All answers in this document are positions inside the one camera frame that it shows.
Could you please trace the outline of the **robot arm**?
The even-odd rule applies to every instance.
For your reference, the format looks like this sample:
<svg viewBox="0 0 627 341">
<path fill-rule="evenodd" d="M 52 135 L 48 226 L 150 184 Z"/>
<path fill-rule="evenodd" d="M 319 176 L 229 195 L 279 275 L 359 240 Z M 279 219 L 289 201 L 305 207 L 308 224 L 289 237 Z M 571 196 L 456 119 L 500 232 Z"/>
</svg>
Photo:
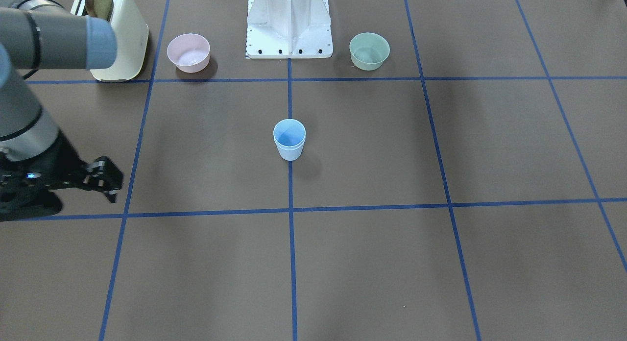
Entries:
<svg viewBox="0 0 627 341">
<path fill-rule="evenodd" d="M 2 222 L 58 214 L 60 189 L 96 191 L 116 202 L 119 167 L 106 156 L 82 161 L 19 73 L 105 69 L 116 57 L 116 34 L 101 18 L 73 15 L 54 0 L 1 0 Z"/>
</svg>

